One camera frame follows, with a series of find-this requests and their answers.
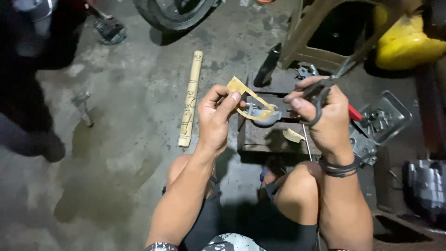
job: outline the tire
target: tire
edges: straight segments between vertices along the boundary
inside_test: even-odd
[[[133,0],[138,13],[154,28],[166,33],[176,33],[193,27],[204,19],[215,0],[199,0],[187,13],[166,15],[156,0]]]

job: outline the metal rod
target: metal rod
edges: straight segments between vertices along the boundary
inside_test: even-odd
[[[310,161],[313,161],[313,158],[311,157],[310,144],[308,143],[308,137],[306,135],[306,130],[305,130],[304,124],[302,124],[302,129],[304,130],[305,143],[307,144],[307,150],[308,150],[308,155],[310,156]]]

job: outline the black shorts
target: black shorts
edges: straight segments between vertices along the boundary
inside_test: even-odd
[[[220,186],[214,177],[212,195],[203,200],[200,213],[182,245],[188,251],[200,251],[215,236],[228,233],[221,219]],[[269,201],[260,201],[247,219],[240,233],[252,238],[266,251],[310,251],[317,242],[317,225],[305,226],[285,217],[272,203],[277,192],[275,183],[265,190]]]

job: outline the motorcycle wheel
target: motorcycle wheel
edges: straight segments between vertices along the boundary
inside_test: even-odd
[[[138,13],[154,28],[167,33],[184,31],[199,23],[216,0],[189,0],[177,8],[171,5],[161,9],[157,0],[133,0]]]

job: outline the person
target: person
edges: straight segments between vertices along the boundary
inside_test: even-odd
[[[316,108],[301,98],[301,90],[321,78],[304,79],[284,98],[291,116],[314,119]],[[282,177],[265,174],[262,187],[270,201],[259,202],[242,233],[224,233],[214,165],[227,146],[229,117],[245,105],[240,93],[220,85],[200,102],[197,146],[193,154],[171,164],[145,250],[176,251],[184,245],[189,251],[305,251],[312,248],[319,229],[330,250],[371,251],[372,216],[355,171],[359,163],[349,141],[348,99],[336,85],[322,117],[310,127],[322,161],[299,163]]]

